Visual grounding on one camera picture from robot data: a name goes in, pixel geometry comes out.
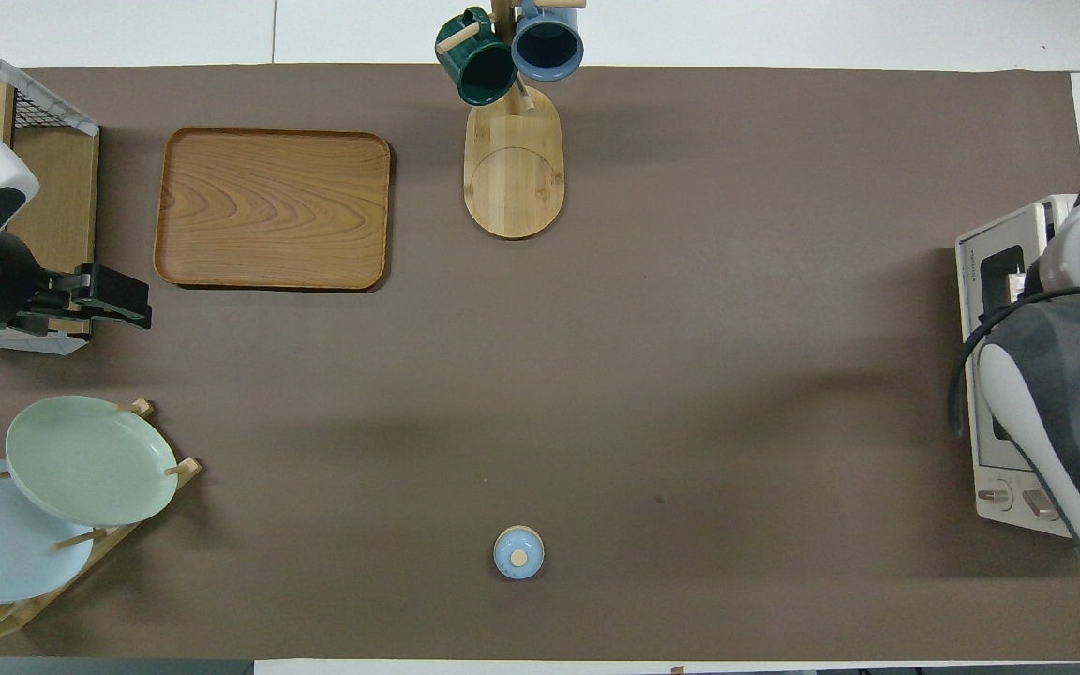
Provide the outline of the oven door with glass window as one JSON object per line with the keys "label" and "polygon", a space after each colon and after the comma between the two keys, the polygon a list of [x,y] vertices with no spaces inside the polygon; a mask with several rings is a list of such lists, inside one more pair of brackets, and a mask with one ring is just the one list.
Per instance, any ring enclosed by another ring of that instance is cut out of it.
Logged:
{"label": "oven door with glass window", "polygon": [[[963,300],[963,329],[971,334],[1007,305],[1015,302],[1023,293],[1029,267],[1037,260],[1042,245],[1008,243],[976,243],[969,239],[957,247],[961,300]],[[966,363],[966,431],[972,450],[972,464],[977,469],[1005,471],[1028,470],[1023,454],[996,427],[976,389],[976,357]]]}

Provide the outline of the white toaster oven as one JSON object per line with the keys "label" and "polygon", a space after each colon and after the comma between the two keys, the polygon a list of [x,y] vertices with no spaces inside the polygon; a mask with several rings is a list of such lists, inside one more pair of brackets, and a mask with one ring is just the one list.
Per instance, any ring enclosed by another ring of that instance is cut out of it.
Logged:
{"label": "white toaster oven", "polygon": [[[957,300],[960,307],[960,324],[963,338],[971,337],[963,329],[963,300],[961,300],[959,272],[957,272],[957,247],[969,239],[976,243],[1008,243],[1042,245],[1042,253],[1050,240],[1055,237],[1064,218],[1074,206],[1074,195],[1047,195],[1037,203],[1024,206],[1005,217],[957,237],[954,244]],[[966,428],[966,365],[957,377],[956,387],[949,394],[951,408],[959,413]],[[977,469],[972,464],[974,486],[974,508],[978,517],[1001,522],[1015,527],[1023,527],[1036,534],[1059,535],[1069,537],[1067,526],[1063,524],[1058,510],[1053,505],[1044,491],[1036,472],[1028,467],[1025,472],[996,469]]]}

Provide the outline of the wooden shelf unit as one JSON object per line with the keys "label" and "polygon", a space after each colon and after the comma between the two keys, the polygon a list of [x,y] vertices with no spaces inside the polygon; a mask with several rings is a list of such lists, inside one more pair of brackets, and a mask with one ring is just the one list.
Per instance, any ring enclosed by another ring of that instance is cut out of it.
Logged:
{"label": "wooden shelf unit", "polygon": [[5,140],[33,171],[39,194],[6,225],[38,264],[73,272],[95,257],[99,136],[71,127],[16,129]]}

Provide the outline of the pale green plate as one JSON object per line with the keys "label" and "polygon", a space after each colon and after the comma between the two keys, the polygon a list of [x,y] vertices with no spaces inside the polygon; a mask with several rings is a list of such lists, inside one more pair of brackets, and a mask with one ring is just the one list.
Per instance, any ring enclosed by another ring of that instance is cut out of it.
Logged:
{"label": "pale green plate", "polygon": [[161,432],[107,400],[60,395],[31,403],[6,429],[6,470],[22,495],[90,527],[137,524],[174,499],[177,460]]}

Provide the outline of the grey white marbled cloth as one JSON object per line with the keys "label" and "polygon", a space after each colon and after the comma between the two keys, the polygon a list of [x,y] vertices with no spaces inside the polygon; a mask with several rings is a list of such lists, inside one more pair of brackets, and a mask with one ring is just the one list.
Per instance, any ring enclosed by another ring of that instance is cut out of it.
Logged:
{"label": "grey white marbled cloth", "polygon": [[91,137],[99,134],[98,123],[90,116],[3,59],[0,59],[0,85],[11,94],[14,129],[68,127]]}

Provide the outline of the wooden serving tray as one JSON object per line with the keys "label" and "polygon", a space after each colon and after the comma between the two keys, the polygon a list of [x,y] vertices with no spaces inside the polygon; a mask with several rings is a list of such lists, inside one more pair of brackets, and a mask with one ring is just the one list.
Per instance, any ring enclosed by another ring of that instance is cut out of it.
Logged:
{"label": "wooden serving tray", "polygon": [[177,129],[153,265],[197,288],[365,292],[384,278],[393,150],[341,129]]}

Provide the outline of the wooden plate rack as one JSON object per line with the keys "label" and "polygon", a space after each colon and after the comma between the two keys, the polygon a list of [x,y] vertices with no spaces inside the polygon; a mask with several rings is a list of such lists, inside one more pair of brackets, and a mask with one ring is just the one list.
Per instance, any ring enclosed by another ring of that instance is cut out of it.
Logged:
{"label": "wooden plate rack", "polygon": [[[120,405],[120,403],[114,403],[114,405],[121,410],[134,411],[140,415],[141,418],[147,420],[147,422],[153,424],[149,420],[151,413],[153,413],[153,406],[151,406],[151,403],[146,399],[138,399],[129,403],[129,405]],[[202,467],[195,458],[180,458],[175,454],[174,456],[177,460],[177,465],[172,467],[171,473],[177,478],[177,492],[189,482],[189,480],[193,480],[199,473],[201,473]],[[0,460],[5,461],[6,464],[5,448],[3,456],[0,457]],[[8,473],[8,465],[5,470],[0,471],[0,480],[11,480],[11,474]],[[39,612],[42,612],[48,606],[51,605],[52,602],[54,602],[57,597],[60,597],[60,594],[63,594],[65,590],[73,585],[77,580],[81,579],[81,577],[84,577],[85,573],[91,571],[96,564],[106,559],[114,548],[120,546],[120,544],[129,538],[129,535],[133,534],[133,531],[136,530],[137,527],[141,526],[143,522],[146,519],[139,521],[137,524],[117,527],[85,526],[89,530],[87,534],[78,535],[78,537],[68,539],[68,541],[54,544],[52,550],[59,551],[63,550],[63,548],[75,546],[77,543],[90,541],[93,543],[93,551],[91,551],[89,561],[82,571],[77,573],[77,576],[63,588],[39,595],[38,597],[33,597],[31,599],[0,604],[0,636],[17,632],[21,627],[30,623],[30,621],[33,620]]]}

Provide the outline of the wooden mug tree stand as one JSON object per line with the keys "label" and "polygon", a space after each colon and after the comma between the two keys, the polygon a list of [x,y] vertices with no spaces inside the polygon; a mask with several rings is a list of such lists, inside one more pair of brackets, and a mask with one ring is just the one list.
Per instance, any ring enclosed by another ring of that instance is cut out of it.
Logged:
{"label": "wooden mug tree stand", "polygon": [[[588,0],[489,0],[494,31],[513,44],[523,6],[588,6]],[[565,200],[559,113],[538,82],[519,71],[498,102],[469,106],[464,131],[463,195],[484,231],[505,240],[535,237],[556,221]]]}

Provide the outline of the dark green ceramic mug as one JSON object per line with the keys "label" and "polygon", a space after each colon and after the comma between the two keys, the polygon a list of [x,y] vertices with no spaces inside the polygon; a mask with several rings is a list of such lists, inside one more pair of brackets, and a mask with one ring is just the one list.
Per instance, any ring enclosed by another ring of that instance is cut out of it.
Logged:
{"label": "dark green ceramic mug", "polygon": [[438,65],[471,106],[487,106],[515,85],[518,69],[511,48],[494,29],[491,14],[468,6],[441,27],[434,41]]}

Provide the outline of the blue ceramic mug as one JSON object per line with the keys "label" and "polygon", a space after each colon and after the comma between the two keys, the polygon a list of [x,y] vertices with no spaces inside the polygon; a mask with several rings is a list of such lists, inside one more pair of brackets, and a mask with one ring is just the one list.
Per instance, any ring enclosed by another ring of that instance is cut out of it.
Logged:
{"label": "blue ceramic mug", "polygon": [[528,80],[565,80],[581,66],[584,56],[578,9],[523,6],[511,48],[516,68]]}

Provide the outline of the brown table mat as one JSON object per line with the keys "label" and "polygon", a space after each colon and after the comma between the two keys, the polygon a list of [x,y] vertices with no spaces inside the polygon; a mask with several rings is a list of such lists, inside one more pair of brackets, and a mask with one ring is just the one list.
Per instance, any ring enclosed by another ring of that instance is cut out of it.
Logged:
{"label": "brown table mat", "polygon": [[[0,656],[1080,661],[1072,544],[977,516],[946,415],[954,240],[1079,188],[1068,75],[582,69],[526,242],[469,218],[437,65],[36,77],[102,125],[96,253],[154,324],[0,350],[0,454],[33,401],[146,397],[204,470]],[[376,291],[158,276],[189,127],[383,137]]]}

